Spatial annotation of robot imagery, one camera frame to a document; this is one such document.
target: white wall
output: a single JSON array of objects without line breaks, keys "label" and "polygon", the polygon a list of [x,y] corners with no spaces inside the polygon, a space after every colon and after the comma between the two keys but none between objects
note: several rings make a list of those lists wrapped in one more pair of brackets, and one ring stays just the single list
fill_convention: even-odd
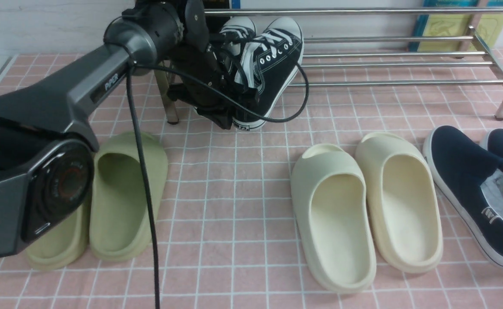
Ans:
[{"label": "white wall", "polygon": [[[242,8],[417,7],[423,0],[241,0]],[[84,52],[101,43],[112,18],[132,6],[133,0],[0,0],[0,54]],[[265,26],[272,18],[259,18]],[[305,35],[410,35],[415,17],[375,15],[297,18]],[[503,33],[497,42],[503,47]],[[399,45],[348,45],[350,48]]]}]

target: book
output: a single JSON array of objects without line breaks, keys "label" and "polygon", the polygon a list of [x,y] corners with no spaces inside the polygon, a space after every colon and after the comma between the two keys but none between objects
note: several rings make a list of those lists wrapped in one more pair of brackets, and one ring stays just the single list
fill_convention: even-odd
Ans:
[{"label": "book", "polygon": [[[477,6],[477,0],[424,0],[424,7],[433,6]],[[503,6],[503,0],[490,0],[487,6]],[[420,15],[416,21],[413,36],[461,36],[465,35],[470,15],[434,14]],[[503,14],[485,14],[477,26],[477,33],[492,47],[503,29]],[[457,51],[459,41],[411,42],[408,50],[417,51]]]}]

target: beige slide sandal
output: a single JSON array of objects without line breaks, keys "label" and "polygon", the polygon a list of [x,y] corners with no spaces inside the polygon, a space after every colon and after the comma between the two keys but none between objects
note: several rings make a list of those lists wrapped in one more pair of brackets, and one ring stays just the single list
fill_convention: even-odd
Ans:
[{"label": "beige slide sandal", "polygon": [[420,151],[391,133],[370,133],[356,149],[377,249],[395,268],[422,273],[442,258],[433,178]]},{"label": "beige slide sandal", "polygon": [[[167,179],[167,155],[154,136],[141,136],[156,219]],[[135,133],[125,132],[103,143],[94,164],[89,224],[92,252],[112,262],[135,258],[152,238]]]},{"label": "beige slide sandal", "polygon": [[376,274],[366,186],[353,157],[320,144],[291,173],[291,199],[305,258],[314,278],[336,293],[366,289]]},{"label": "beige slide sandal", "polygon": [[25,250],[34,270],[57,270],[79,258],[89,243],[89,196],[83,204],[51,231]]}]

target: black cable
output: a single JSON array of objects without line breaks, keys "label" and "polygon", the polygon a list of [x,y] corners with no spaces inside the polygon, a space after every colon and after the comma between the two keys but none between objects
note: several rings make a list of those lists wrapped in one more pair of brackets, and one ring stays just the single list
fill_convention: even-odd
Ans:
[{"label": "black cable", "polygon": [[[224,55],[228,59],[230,59],[231,64],[234,64],[236,67],[236,71],[240,73],[240,76],[242,77],[242,85],[244,86],[244,91],[247,91],[249,89],[248,85],[248,77],[246,76],[246,73],[244,72],[244,68],[242,67],[242,64],[240,64],[240,61],[238,58],[236,58],[235,55],[232,54],[228,49],[225,49],[223,47],[216,48],[213,47],[213,49],[219,54],[219,55]],[[230,82],[230,84],[235,84],[235,82],[232,80],[230,72],[227,72],[225,75],[225,78]]]},{"label": "black cable", "polygon": [[156,224],[152,208],[152,198],[150,193],[150,183],[147,174],[147,166],[145,165],[145,156],[143,152],[143,141],[141,139],[141,131],[139,128],[139,120],[135,111],[135,103],[133,102],[133,93],[131,89],[131,76],[135,71],[135,67],[131,67],[126,77],[127,102],[130,106],[131,120],[133,122],[133,130],[135,132],[135,140],[137,144],[137,152],[139,154],[139,163],[141,173],[143,175],[143,184],[145,187],[145,195],[147,197],[147,209],[150,223],[150,235],[152,236],[152,252],[154,260],[154,303],[156,309],[160,308],[160,266],[158,265],[158,240],[156,236]]},{"label": "black cable", "polygon": [[219,90],[217,90],[215,88],[212,88],[211,86],[208,86],[208,84],[204,83],[203,81],[199,80],[198,78],[191,76],[190,74],[187,74],[185,72],[181,72],[179,70],[175,70],[175,69],[171,69],[171,68],[167,68],[167,67],[161,67],[160,65],[136,64],[134,67],[140,68],[140,69],[149,69],[149,70],[158,70],[158,71],[168,72],[171,74],[175,74],[177,76],[181,76],[183,78],[190,79],[193,82],[196,82],[197,84],[199,84],[200,86],[207,88],[207,89],[213,91],[214,93],[218,94],[222,98],[228,100],[230,103],[232,103],[232,105],[236,106],[237,108],[241,109],[242,111],[245,111],[246,113],[252,115],[253,117],[257,117],[257,118],[261,119],[262,121],[267,121],[267,122],[271,122],[271,123],[286,123],[288,121],[292,121],[293,119],[299,117],[301,112],[303,112],[303,110],[305,109],[307,102],[309,100],[309,79],[307,78],[307,74],[305,73],[303,68],[301,68],[301,65],[299,65],[299,63],[297,63],[297,67],[299,69],[299,72],[301,72],[301,74],[303,75],[303,78],[305,79],[305,99],[303,100],[303,104],[301,104],[299,111],[297,111],[292,116],[284,118],[284,119],[273,119],[273,118],[269,118],[269,117],[264,117],[258,113],[250,111],[248,108],[243,107],[240,103],[236,102],[235,100],[233,100],[232,98],[230,98],[226,94],[220,92]]}]

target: robotic arm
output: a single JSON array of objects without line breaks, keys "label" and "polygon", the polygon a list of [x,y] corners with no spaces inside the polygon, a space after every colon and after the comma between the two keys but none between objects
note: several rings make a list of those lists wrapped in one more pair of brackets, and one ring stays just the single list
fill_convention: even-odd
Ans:
[{"label": "robotic arm", "polygon": [[[99,143],[87,119],[134,67],[169,59],[234,100],[254,100],[226,82],[212,50],[202,0],[139,0],[113,21],[104,45],[37,84],[0,96],[0,258],[18,254],[82,203]],[[183,78],[169,94],[224,129],[233,107]]]}]

